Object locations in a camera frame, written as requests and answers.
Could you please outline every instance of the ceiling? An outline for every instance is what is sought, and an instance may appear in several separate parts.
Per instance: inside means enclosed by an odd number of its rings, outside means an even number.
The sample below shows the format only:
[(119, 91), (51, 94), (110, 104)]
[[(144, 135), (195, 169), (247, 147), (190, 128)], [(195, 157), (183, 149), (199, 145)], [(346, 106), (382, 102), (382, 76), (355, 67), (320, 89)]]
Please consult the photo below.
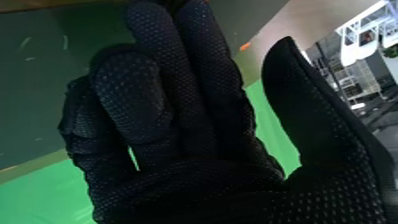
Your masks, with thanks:
[[(378, 0), (290, 0), (275, 17), (250, 40), (250, 48), (243, 54), (254, 54), (261, 64), (266, 52), (277, 40), (291, 36), (300, 50), (325, 38), (336, 28), (369, 8)], [(245, 77), (247, 85), (259, 79), (259, 73)]]

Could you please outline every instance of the white structure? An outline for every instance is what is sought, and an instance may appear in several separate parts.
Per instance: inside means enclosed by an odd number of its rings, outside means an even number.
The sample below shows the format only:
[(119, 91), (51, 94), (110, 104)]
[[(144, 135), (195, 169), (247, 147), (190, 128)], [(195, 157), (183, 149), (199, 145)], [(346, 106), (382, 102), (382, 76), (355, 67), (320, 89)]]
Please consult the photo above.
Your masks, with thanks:
[(382, 0), (337, 28), (341, 35), (341, 64), (350, 66), (357, 60), (368, 58), (378, 50), (378, 36), (382, 45), (398, 44), (398, 1)]

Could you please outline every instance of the dotted grip pattern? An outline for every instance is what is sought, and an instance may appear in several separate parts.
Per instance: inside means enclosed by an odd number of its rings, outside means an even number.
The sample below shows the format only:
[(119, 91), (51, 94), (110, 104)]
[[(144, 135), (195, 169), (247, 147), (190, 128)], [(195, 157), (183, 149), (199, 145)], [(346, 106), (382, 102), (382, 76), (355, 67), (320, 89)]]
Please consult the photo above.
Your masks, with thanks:
[(71, 82), (59, 127), (96, 222), (387, 223), (366, 144), (307, 79), (293, 41), (263, 67), (302, 158), (284, 180), (208, 3), (190, 0), (170, 18), (156, 1), (135, 1), (126, 25), (137, 45), (107, 49)]

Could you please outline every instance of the dark wall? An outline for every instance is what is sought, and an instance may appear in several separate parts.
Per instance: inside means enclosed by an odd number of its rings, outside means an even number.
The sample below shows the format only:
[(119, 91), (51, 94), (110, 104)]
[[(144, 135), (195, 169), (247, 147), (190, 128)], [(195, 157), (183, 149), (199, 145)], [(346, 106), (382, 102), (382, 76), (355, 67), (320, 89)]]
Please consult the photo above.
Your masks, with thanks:
[(391, 72), (387, 69), (385, 62), (382, 60), (382, 55), (377, 52), (366, 59), (369, 70), (373, 72), (377, 80), (385, 79), (391, 77)]

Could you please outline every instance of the black glove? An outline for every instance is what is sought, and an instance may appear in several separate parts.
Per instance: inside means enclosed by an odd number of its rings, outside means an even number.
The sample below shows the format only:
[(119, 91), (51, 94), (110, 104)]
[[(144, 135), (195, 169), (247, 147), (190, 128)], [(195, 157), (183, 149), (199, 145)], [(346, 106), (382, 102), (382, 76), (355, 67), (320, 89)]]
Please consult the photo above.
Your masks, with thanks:
[(172, 18), (160, 3), (130, 4), (137, 44), (99, 52), (89, 76), (69, 84), (60, 133), (85, 172), (94, 220), (385, 223), (366, 142), (329, 100), (336, 95), (318, 90), (318, 83), (330, 89), (325, 81), (307, 81), (313, 70), (293, 41), (275, 45), (263, 72), (304, 165), (284, 181), (256, 138), (242, 75), (208, 4), (190, 0)]

